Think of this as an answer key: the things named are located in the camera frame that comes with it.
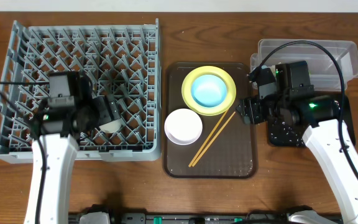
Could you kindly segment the white plastic cup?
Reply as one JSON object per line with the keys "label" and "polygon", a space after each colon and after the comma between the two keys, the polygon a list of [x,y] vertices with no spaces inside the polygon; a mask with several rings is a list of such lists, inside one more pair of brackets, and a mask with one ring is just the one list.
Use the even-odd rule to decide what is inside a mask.
{"label": "white plastic cup", "polygon": [[116,133],[118,130],[120,130],[121,126],[121,119],[117,119],[101,125],[99,129],[105,133]]}

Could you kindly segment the light blue bowl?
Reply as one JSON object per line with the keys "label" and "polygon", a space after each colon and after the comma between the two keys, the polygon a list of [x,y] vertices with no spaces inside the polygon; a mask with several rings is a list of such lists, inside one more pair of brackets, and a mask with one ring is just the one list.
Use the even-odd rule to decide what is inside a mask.
{"label": "light blue bowl", "polygon": [[192,83],[191,95],[197,104],[212,108],[225,100],[227,87],[224,81],[216,75],[202,75]]}

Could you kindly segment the pink white bowl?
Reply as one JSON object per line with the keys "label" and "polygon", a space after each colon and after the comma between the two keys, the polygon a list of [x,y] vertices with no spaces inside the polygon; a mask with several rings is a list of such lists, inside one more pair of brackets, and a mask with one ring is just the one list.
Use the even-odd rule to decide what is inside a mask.
{"label": "pink white bowl", "polygon": [[164,131],[167,138],[177,145],[189,145],[194,143],[203,131],[203,123],[200,116],[186,108],[172,111],[164,123]]}

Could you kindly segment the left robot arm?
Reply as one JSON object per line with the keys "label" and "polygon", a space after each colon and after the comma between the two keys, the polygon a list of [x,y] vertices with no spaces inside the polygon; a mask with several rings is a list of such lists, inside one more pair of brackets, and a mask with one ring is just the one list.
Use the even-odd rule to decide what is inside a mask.
{"label": "left robot arm", "polygon": [[92,96],[79,72],[49,75],[49,96],[30,121],[33,169],[25,223],[68,223],[71,175],[82,133],[115,133],[121,115],[113,95]]}

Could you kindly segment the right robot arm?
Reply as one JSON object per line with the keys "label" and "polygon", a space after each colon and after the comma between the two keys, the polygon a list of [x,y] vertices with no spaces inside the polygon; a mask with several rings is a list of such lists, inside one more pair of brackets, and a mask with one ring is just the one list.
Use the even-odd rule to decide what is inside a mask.
{"label": "right robot arm", "polygon": [[305,61],[259,66],[249,78],[258,94],[237,107],[244,123],[267,123],[273,145],[307,147],[323,170],[343,222],[358,223],[358,154],[348,99],[317,95]]}

